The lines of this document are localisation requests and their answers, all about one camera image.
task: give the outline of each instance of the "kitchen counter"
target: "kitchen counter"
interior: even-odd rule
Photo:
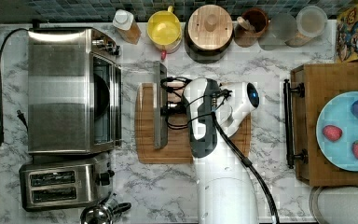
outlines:
[[[132,203],[122,223],[197,223],[197,189],[191,164],[141,164],[134,140],[134,105],[142,82],[151,82],[147,65],[159,61],[153,46],[139,23],[142,37],[138,45],[124,42],[111,23],[79,23],[65,26],[92,26],[115,38],[122,47],[117,62],[122,66],[124,144],[113,151],[116,175],[114,191],[123,202]],[[1,25],[0,43],[8,32],[29,25]],[[328,22],[322,36],[307,46],[293,49],[281,47],[264,51],[258,44],[240,48],[233,41],[225,56],[217,63],[200,64],[186,54],[184,43],[164,64],[168,76],[209,77],[221,82],[253,82],[260,93],[260,107],[252,113],[250,159],[263,176],[275,199],[281,222],[312,222],[309,210],[311,187],[296,180],[295,171],[286,165],[286,146],[282,84],[290,70],[303,63],[331,63],[334,55],[335,22]],[[18,171],[31,160],[27,154],[27,133],[17,118],[17,110],[27,116],[28,51],[27,34],[14,34],[3,54],[3,96],[5,112],[5,143],[0,147],[0,223],[78,223],[82,209],[66,209],[27,213],[21,207]],[[260,222],[270,222],[269,206],[255,178]]]

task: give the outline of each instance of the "wooden lid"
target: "wooden lid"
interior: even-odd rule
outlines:
[[[220,49],[231,38],[233,25],[229,14],[219,6],[197,9],[188,20],[188,34],[200,49]]]

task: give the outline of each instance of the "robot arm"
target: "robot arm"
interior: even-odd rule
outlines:
[[[197,173],[199,223],[258,223],[255,190],[246,169],[218,132],[218,125],[233,135],[242,120],[258,107],[259,98],[250,83],[226,86],[209,78],[190,82],[182,96]]]

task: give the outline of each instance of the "blue tile backsplash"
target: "blue tile backsplash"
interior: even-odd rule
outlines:
[[[334,18],[358,0],[28,0],[32,7],[49,22],[102,22],[112,21],[116,10],[131,12],[137,21],[147,21],[150,16],[168,6],[180,21],[187,21],[194,10],[205,5],[223,7],[233,20],[246,9],[259,7],[269,17],[277,13],[296,16],[306,6],[322,8],[329,18]]]

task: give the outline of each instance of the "yellow bowl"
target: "yellow bowl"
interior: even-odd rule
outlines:
[[[179,19],[172,12],[173,7],[168,7],[167,11],[153,14],[147,22],[147,34],[159,49],[176,46],[182,37]]]

